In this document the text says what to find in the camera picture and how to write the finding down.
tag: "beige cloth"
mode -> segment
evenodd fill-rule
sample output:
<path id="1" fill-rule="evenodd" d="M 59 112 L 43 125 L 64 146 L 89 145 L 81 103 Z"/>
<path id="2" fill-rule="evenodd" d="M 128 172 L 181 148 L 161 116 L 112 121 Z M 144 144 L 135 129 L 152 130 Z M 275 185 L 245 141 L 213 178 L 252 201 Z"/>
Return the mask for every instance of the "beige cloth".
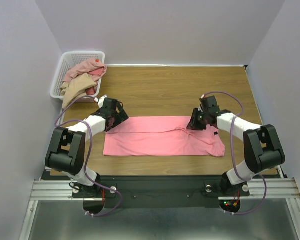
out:
<path id="1" fill-rule="evenodd" d="M 85 94 L 82 96 L 86 96 L 86 90 L 96 85 L 88 73 L 77 76 L 70 83 L 64 82 L 60 87 L 61 94 L 64 93 L 62 108 L 65 109 L 78 96 L 81 97 L 82 94 Z"/>

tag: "wire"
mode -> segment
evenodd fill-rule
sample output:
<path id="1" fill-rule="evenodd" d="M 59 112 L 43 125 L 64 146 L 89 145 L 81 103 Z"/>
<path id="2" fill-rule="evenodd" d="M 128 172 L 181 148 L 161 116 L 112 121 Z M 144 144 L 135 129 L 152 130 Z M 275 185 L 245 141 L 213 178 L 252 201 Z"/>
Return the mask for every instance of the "wire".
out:
<path id="1" fill-rule="evenodd" d="M 203 95 L 201 96 L 201 98 L 205 98 L 207 95 L 210 95 L 210 94 L 225 94 L 225 95 L 228 95 L 229 97 L 231 97 L 231 98 L 233 98 L 234 100 L 236 100 L 236 101 L 240 104 L 240 106 L 241 106 L 241 112 L 238 113 L 238 114 L 236 114 L 236 116 L 238 117 L 238 116 L 241 116 L 242 114 L 244 114 L 244 112 L 245 112 L 244 105 L 243 105 L 243 104 L 241 103 L 241 101 L 240 101 L 238 98 L 236 98 L 234 95 L 232 95 L 232 94 L 230 94 L 230 93 L 227 93 L 227 92 L 224 92 L 224 91 L 211 91 L 211 92 L 208 92 L 208 93 L 206 93 L 206 94 L 203 94 Z M 248 182 L 248 181 L 250 181 L 251 179 L 244 179 L 244 178 L 242 178 L 242 177 L 239 175 L 238 170 L 237 170 L 236 160 L 235 160 L 235 149 L 234 149 L 234 126 L 235 126 L 235 121 L 236 121 L 236 118 L 237 118 L 236 116 L 233 117 L 232 122 L 231 122 L 231 128 L 230 128 L 230 145 L 231 145 L 232 165 L 233 165 L 233 169 L 234 169 L 234 172 L 235 172 L 236 176 L 237 176 L 239 179 L 241 179 L 242 181 Z M 255 208 L 249 210 L 249 211 L 245 211 L 245 212 L 236 212 L 236 213 L 235 213 L 235 212 L 227 212 L 227 213 L 230 213 L 230 214 L 232 214 L 232 215 L 241 215 L 241 216 L 242 216 L 242 215 L 247 215 L 247 214 L 253 213 L 254 211 L 258 210 L 258 209 L 262 206 L 262 204 L 263 204 L 263 203 L 265 202 L 265 200 L 266 200 L 268 187 L 267 187 L 267 182 L 266 182 L 265 177 L 262 176 L 262 175 L 260 175 L 260 174 L 258 174 L 258 175 L 262 178 L 262 180 L 263 180 L 263 182 L 264 182 L 264 195 L 263 195 L 263 198 L 262 198 L 261 202 L 259 203 L 259 205 L 256 206 Z"/>
<path id="2" fill-rule="evenodd" d="M 95 99 L 93 96 L 82 96 L 82 97 L 79 97 L 77 99 L 75 99 L 72 103 L 69 104 L 69 106 L 67 106 L 63 111 L 62 113 L 60 114 L 60 116 L 56 119 L 56 121 L 54 122 L 54 127 L 62 127 L 63 125 L 65 124 L 68 124 L 68 123 L 74 123 L 74 122 L 80 122 L 80 123 L 83 123 L 87 126 L 88 128 L 88 132 L 89 132 L 89 135 L 90 135 L 90 145 L 89 145 L 89 150 L 88 150 L 88 154 L 86 156 L 86 160 L 85 160 L 85 164 L 84 164 L 84 174 L 86 176 L 87 179 L 89 179 L 93 184 L 97 185 L 98 187 L 104 189 L 104 190 L 108 190 L 108 191 L 112 191 L 112 192 L 115 192 L 116 194 L 118 194 L 120 196 L 120 200 L 119 202 L 108 212 L 105 212 L 105 213 L 101 213 L 101 214 L 93 214 L 93 213 L 90 213 L 88 211 L 85 212 L 86 215 L 89 215 L 91 217 L 104 217 L 104 216 L 107 216 L 109 215 L 110 213 L 112 213 L 114 210 L 116 210 L 122 203 L 122 200 L 123 200 L 123 196 L 122 194 L 118 191 L 118 190 L 115 190 L 115 189 L 110 189 L 109 187 L 107 186 L 104 186 L 104 185 L 101 185 L 100 183 L 97 183 L 96 181 L 94 181 L 88 174 L 87 174 L 87 166 L 88 166 L 88 162 L 89 162 L 89 158 L 90 158 L 90 154 L 91 154 L 91 151 L 92 151 L 92 147 L 93 147 L 93 134 L 92 134 L 92 130 L 91 130 L 91 127 L 90 125 L 83 121 L 83 120 L 80 120 L 80 119 L 72 119 L 72 120 L 68 120 L 66 122 L 63 122 L 61 124 L 58 124 L 58 121 L 60 120 L 60 118 L 62 117 L 63 114 L 65 114 L 65 112 L 78 100 L 80 99 L 83 99 L 83 98 L 91 98 L 91 99 Z"/>
<path id="3" fill-rule="evenodd" d="M 69 187 L 70 188 L 72 188 L 72 189 L 74 189 L 74 190 L 78 190 L 78 191 L 80 191 L 80 188 L 79 187 L 77 187 L 77 186 L 72 186 L 71 184 L 72 184 L 73 182 L 71 181 L 71 182 L 69 182 Z"/>

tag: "metal floor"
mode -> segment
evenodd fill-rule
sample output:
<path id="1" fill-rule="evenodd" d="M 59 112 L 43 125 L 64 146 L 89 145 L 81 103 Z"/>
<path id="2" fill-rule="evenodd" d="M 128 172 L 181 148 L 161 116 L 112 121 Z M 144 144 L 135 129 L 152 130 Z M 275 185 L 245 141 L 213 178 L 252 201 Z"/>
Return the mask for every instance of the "metal floor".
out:
<path id="1" fill-rule="evenodd" d="M 260 199 L 242 200 L 241 212 Z M 82 202 L 41 201 L 31 240 L 296 240 L 285 199 L 267 199 L 256 212 L 231 216 L 210 208 L 119 209 L 85 216 Z"/>

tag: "screw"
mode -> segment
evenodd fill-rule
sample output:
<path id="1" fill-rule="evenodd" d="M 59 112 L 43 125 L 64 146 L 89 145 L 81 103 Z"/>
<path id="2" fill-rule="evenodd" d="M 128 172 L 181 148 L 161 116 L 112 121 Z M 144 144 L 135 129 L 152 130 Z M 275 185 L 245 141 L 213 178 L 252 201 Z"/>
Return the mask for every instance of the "screw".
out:
<path id="1" fill-rule="evenodd" d="M 116 188 L 115 186 L 110 187 L 110 189 L 113 189 L 113 190 L 115 190 L 115 191 L 117 190 L 117 188 Z"/>
<path id="2" fill-rule="evenodd" d="M 243 185 L 243 186 L 242 186 L 242 190 L 243 190 L 245 193 L 249 192 L 249 187 L 248 187 L 248 185 Z"/>
<path id="3" fill-rule="evenodd" d="M 205 186 L 205 191 L 206 191 L 208 194 L 211 193 L 211 192 L 212 192 L 212 186 L 210 186 L 210 185 Z"/>

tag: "gray wall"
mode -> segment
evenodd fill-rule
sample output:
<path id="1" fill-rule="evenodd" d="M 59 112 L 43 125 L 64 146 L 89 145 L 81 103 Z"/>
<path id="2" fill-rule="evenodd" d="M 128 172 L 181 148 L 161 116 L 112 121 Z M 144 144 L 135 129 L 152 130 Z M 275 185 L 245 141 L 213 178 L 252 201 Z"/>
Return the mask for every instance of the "gray wall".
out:
<path id="1" fill-rule="evenodd" d="M 249 64 L 284 0 L 36 0 L 63 52 L 107 64 Z"/>
<path id="2" fill-rule="evenodd" d="M 53 120 L 61 50 L 34 0 L 0 1 L 0 240 L 19 238 Z"/>
<path id="3" fill-rule="evenodd" d="M 300 0 L 287 0 L 247 68 L 265 124 L 285 150 L 283 170 L 300 189 Z"/>

